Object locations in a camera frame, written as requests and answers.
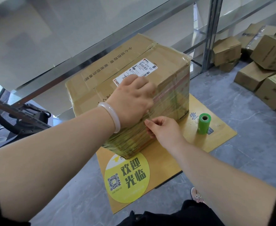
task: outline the chair backrest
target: chair backrest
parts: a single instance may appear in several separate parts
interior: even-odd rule
[[[10,96],[10,92],[3,88],[0,92],[0,100],[2,102],[7,103],[9,96]],[[48,118],[51,116],[51,114],[48,111],[38,109],[37,107],[31,104],[23,105],[18,109],[28,115],[31,115],[37,118],[38,120],[46,124],[48,123]],[[8,131],[14,134],[19,134],[19,133],[28,134],[28,133],[35,133],[35,132],[41,131],[41,129],[36,127],[35,125],[24,122],[22,121],[22,119],[19,119],[1,109],[0,109],[0,125],[2,125],[5,129],[7,129]]]

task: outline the person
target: person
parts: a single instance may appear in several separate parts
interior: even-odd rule
[[[156,86],[145,77],[130,75],[122,81],[106,101],[121,128],[143,117],[153,106],[155,91]],[[115,132],[115,122],[100,106],[0,148],[0,224],[30,225],[28,221]],[[276,188],[189,144],[173,119],[158,117],[145,120],[145,125],[201,196],[196,190],[192,194],[205,203],[187,200],[180,212],[170,216],[131,212],[121,225],[276,225]]]

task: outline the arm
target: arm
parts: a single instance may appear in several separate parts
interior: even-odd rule
[[[153,105],[155,85],[131,75],[107,100],[121,127],[138,122]],[[73,178],[115,131],[103,107],[0,149],[2,215],[28,221]]]
[[[276,201],[274,187],[189,144],[173,119],[158,117],[145,124],[225,225],[268,224]]]

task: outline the gray marble floor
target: gray marble floor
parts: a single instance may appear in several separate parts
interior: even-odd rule
[[[231,73],[217,68],[191,80],[190,92],[238,135],[211,154],[276,187],[276,113],[250,91],[233,82],[240,62]],[[173,213],[190,199],[193,185],[184,175],[152,190],[112,214],[96,156],[31,222],[38,225],[116,225],[131,210],[136,213]]]

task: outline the hand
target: hand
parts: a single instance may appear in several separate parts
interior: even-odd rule
[[[187,144],[178,123],[168,117],[157,117],[151,121],[145,120],[146,131],[151,138],[157,138],[159,143],[172,155],[177,146]]]
[[[138,123],[154,105],[157,86],[146,77],[131,74],[126,77],[106,101],[118,115],[121,128]]]

